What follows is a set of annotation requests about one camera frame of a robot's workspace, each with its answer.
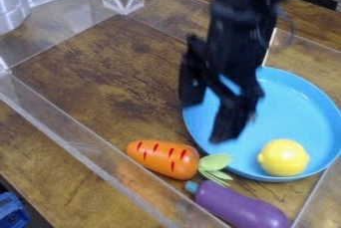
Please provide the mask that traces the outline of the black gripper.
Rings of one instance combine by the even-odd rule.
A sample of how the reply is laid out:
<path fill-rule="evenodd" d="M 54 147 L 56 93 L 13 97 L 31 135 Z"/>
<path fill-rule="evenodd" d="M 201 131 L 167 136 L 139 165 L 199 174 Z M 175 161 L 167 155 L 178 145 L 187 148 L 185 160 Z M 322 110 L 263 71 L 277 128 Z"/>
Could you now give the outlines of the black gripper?
<path fill-rule="evenodd" d="M 237 139 L 255 114 L 263 91 L 255 79 L 269 47 L 277 16 L 235 10 L 221 2 L 210 5 L 207 36 L 186 37 L 179 65 L 178 97 L 183 108 L 199 105 L 205 90 L 219 96 L 209 141 Z"/>

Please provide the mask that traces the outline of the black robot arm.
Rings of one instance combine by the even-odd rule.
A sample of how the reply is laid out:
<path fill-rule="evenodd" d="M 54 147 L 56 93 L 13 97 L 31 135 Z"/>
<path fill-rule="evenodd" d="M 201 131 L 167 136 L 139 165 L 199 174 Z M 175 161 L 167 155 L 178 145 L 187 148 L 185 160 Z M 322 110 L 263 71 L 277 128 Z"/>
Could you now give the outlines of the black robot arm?
<path fill-rule="evenodd" d="M 178 95 L 185 108 L 202 103 L 211 90 L 219 106 L 209 140 L 239 137 L 254 118 L 263 90 L 255 78 L 262 64 L 284 0 L 211 0 L 205 38 L 186 37 L 178 76 Z"/>

